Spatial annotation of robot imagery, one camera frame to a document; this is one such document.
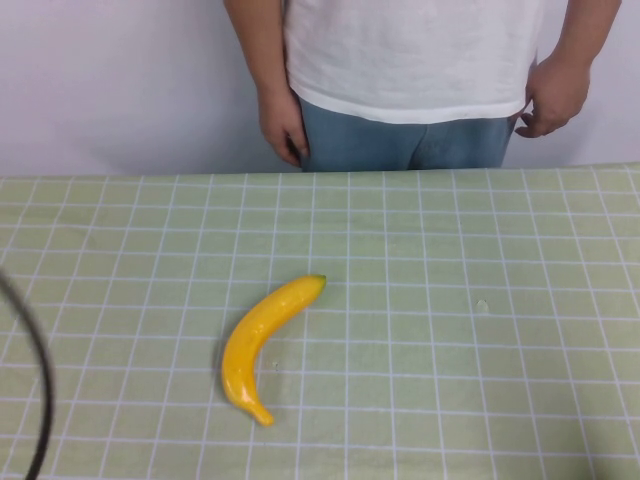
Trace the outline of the person's left hand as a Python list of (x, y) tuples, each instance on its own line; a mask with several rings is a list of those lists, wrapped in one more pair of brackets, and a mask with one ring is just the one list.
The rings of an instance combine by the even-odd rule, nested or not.
[(553, 53), (537, 65), (526, 86), (526, 105), (515, 133), (535, 139), (564, 127), (582, 110), (591, 82), (591, 64)]

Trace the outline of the person's right hand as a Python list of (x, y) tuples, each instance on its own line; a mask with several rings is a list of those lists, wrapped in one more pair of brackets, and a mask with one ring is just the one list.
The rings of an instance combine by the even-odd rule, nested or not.
[(298, 100), (291, 91), (258, 94), (263, 137), (286, 163), (300, 167), (309, 147)]

